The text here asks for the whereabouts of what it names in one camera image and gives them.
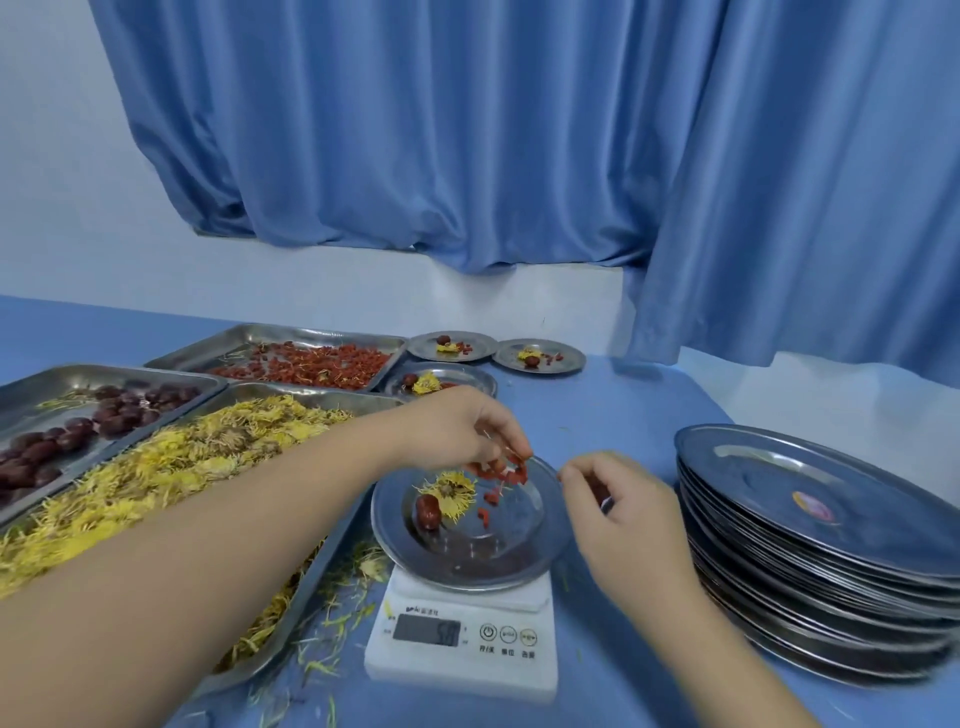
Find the stack of metal plates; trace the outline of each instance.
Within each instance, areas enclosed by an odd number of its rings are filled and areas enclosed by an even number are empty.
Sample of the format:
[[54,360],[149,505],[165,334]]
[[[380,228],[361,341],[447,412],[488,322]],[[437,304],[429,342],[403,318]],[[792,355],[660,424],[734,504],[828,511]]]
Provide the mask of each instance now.
[[754,643],[846,683],[924,680],[960,628],[960,510],[834,450],[775,432],[677,434],[701,581]]

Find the curtain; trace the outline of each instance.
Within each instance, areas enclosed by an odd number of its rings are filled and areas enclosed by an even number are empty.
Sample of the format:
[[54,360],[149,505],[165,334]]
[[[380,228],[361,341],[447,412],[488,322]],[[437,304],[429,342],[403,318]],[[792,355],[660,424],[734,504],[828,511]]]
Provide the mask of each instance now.
[[960,3],[91,0],[198,231],[627,265],[681,346],[960,386]]

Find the person's left arm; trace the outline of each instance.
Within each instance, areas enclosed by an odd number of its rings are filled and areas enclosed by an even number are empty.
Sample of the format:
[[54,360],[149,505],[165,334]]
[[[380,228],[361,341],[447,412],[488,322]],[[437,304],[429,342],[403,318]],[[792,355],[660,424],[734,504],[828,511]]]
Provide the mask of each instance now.
[[532,454],[471,387],[367,415],[147,518],[0,601],[11,726],[158,726],[370,483]]

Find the person's left hand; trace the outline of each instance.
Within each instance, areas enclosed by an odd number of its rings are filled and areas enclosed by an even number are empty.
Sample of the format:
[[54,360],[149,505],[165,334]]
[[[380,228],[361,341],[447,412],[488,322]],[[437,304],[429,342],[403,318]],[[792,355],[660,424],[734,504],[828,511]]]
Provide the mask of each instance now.
[[533,455],[513,413],[469,386],[451,387],[383,413],[401,440],[403,467],[437,470]]

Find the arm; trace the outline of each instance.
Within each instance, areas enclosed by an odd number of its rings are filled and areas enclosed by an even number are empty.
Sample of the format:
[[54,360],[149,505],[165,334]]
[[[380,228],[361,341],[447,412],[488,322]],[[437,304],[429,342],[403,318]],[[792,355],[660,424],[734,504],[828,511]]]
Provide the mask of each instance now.
[[[594,579],[670,669],[704,725],[819,725],[701,589],[669,487],[615,453],[576,458],[560,475]],[[610,490],[608,516],[588,481]]]
[[532,454],[470,387],[336,425],[0,601],[10,725],[161,725],[381,475]]

